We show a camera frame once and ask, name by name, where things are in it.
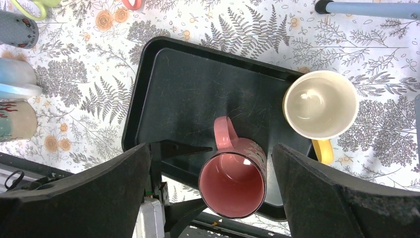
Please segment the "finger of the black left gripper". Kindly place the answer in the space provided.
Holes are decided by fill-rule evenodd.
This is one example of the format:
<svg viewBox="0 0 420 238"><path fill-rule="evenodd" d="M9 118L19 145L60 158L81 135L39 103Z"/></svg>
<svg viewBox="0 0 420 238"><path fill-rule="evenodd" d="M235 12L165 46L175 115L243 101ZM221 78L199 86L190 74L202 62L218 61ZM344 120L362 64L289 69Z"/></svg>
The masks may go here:
<svg viewBox="0 0 420 238"><path fill-rule="evenodd" d="M163 140L150 144L152 164L158 164L162 160L173 157L190 156L194 154L209 152L212 150L212 147L193 146L173 140Z"/></svg>
<svg viewBox="0 0 420 238"><path fill-rule="evenodd" d="M203 211L207 205L202 198L197 198L166 206L164 237L177 238L184 229Z"/></svg>

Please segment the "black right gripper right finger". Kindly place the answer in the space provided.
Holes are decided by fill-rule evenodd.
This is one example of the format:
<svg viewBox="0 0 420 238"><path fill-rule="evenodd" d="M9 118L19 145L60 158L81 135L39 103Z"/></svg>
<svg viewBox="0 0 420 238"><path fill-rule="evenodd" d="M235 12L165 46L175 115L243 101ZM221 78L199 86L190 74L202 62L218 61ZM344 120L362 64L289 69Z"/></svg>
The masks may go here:
<svg viewBox="0 0 420 238"><path fill-rule="evenodd" d="M292 237L419 237L418 192L351 176L284 144L272 161Z"/></svg>

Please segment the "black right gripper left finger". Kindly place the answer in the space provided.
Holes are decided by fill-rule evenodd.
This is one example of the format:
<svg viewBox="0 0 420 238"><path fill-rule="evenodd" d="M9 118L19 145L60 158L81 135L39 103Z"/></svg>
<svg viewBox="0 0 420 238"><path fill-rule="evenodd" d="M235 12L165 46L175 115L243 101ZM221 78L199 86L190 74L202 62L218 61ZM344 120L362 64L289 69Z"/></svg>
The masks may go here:
<svg viewBox="0 0 420 238"><path fill-rule="evenodd" d="M3 238L130 238L151 165L143 143L70 177L0 196Z"/></svg>

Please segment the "yellow ceramic mug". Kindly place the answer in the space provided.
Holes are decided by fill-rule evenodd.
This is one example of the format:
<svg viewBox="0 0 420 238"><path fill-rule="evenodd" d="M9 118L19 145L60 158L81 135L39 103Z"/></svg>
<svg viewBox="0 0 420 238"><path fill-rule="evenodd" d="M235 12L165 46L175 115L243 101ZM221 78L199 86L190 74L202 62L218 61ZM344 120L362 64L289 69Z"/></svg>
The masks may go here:
<svg viewBox="0 0 420 238"><path fill-rule="evenodd" d="M346 132L359 112L354 85L345 76L318 70L299 77L287 89L282 102L289 125L312 141L317 160L334 161L331 139Z"/></svg>

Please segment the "salmon pink ceramic mug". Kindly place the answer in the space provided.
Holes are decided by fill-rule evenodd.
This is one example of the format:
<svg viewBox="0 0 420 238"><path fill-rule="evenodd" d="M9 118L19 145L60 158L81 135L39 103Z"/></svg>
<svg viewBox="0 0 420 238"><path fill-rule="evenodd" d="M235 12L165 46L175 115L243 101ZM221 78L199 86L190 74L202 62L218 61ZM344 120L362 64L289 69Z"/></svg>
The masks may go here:
<svg viewBox="0 0 420 238"><path fill-rule="evenodd" d="M142 7L143 0L121 0L123 5L132 11L137 11Z"/></svg>

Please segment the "beige teal ceramic mug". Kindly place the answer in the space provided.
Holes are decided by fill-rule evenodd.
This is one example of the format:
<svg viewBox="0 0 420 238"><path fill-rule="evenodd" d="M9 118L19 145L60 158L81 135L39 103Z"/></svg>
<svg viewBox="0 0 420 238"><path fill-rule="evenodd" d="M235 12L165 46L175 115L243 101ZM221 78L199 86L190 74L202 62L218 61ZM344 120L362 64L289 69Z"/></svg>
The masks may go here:
<svg viewBox="0 0 420 238"><path fill-rule="evenodd" d="M38 127L37 116L24 101L0 103L0 141L27 140Z"/></svg>

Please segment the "blue white ceramic mug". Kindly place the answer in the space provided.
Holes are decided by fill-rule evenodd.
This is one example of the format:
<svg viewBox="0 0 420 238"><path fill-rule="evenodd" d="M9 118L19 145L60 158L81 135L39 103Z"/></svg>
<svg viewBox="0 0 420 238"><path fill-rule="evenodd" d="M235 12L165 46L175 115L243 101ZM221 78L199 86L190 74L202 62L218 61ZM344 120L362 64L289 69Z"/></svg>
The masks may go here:
<svg viewBox="0 0 420 238"><path fill-rule="evenodd" d="M40 96L42 88L31 65L15 59L0 59L0 98L24 100Z"/></svg>

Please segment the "green ceramic mug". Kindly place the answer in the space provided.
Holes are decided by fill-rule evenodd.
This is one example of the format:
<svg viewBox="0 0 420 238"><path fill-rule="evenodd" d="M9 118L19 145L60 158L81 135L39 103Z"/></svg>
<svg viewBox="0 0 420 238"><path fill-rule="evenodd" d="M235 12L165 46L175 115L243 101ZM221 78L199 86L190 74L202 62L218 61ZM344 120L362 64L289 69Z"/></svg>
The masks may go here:
<svg viewBox="0 0 420 238"><path fill-rule="evenodd" d="M39 10L40 15L35 16L27 11L17 0L11 0L11 3L26 17L35 20L42 21L47 17L48 9L54 8L61 3L61 0L32 0L31 1Z"/></svg>

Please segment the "grey ceramic mug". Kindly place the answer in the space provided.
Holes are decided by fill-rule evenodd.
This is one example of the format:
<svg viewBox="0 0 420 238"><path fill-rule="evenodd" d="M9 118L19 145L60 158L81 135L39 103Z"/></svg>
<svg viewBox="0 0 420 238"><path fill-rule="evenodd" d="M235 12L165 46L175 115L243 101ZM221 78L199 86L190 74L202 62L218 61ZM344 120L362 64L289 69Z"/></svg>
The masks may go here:
<svg viewBox="0 0 420 238"><path fill-rule="evenodd" d="M24 15L0 11L0 44L31 49L38 42L37 23Z"/></svg>

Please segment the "black plastic tray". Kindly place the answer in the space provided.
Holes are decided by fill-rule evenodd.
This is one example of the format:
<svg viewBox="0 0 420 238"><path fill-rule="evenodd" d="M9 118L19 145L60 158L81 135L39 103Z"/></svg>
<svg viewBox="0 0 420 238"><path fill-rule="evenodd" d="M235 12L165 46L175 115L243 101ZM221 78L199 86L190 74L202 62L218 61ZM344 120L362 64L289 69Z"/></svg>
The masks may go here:
<svg viewBox="0 0 420 238"><path fill-rule="evenodd" d="M200 170L216 152L214 120L227 116L239 137L255 141L268 156L279 143L310 156L311 141L289 126L281 109L286 90L300 76L169 37L152 38L139 59L122 149L163 140L212 147L161 162L165 176L198 188Z"/></svg>

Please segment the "floral patterned tablecloth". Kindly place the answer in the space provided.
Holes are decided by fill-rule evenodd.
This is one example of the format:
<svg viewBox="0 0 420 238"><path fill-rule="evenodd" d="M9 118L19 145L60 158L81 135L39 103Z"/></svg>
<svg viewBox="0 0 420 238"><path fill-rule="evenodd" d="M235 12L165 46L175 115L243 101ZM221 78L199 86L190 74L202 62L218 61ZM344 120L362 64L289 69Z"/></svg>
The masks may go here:
<svg viewBox="0 0 420 238"><path fill-rule="evenodd" d="M420 23L353 14L320 15L313 0L63 0L38 22L31 49L2 45L28 62L44 89L29 104L38 129L0 150L78 173L121 153L141 52L167 36L301 73L348 77L361 111L332 140L332 167L366 181L419 191L415 100Z"/></svg>

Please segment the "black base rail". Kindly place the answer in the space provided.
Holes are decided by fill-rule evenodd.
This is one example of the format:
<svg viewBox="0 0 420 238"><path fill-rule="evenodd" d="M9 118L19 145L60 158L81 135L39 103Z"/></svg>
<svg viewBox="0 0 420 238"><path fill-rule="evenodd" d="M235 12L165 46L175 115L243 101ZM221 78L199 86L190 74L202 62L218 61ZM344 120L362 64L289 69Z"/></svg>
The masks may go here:
<svg viewBox="0 0 420 238"><path fill-rule="evenodd" d="M1 172L20 177L0 194L3 238L278 238L279 233L205 212L200 198L170 203L166 185L151 187L149 150L127 151L78 174L8 154Z"/></svg>

